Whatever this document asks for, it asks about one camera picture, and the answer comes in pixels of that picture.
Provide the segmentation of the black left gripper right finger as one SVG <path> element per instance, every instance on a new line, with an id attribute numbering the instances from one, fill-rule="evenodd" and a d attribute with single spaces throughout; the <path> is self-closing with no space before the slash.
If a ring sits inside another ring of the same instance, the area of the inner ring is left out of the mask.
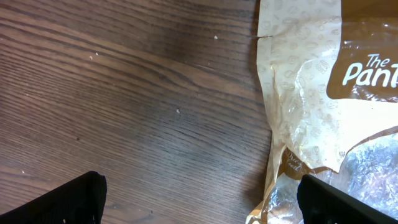
<path id="1" fill-rule="evenodd" d="M 397 224 L 397 220 L 322 180 L 303 175 L 297 201 L 305 224 Z"/>

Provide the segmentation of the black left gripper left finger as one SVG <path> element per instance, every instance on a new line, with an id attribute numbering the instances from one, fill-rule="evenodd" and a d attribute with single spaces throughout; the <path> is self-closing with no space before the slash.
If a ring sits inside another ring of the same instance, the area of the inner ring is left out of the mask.
<path id="1" fill-rule="evenodd" d="M 106 177 L 89 171 L 1 215 L 1 224 L 100 224 Z"/>

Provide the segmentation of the brown snack packet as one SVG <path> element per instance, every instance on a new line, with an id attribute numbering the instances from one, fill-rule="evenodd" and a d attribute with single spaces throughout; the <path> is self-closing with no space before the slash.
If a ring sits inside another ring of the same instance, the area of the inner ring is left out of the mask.
<path id="1" fill-rule="evenodd" d="M 257 72 L 272 130 L 248 223 L 304 223 L 312 175 L 397 220 L 397 0 L 261 0 Z"/>

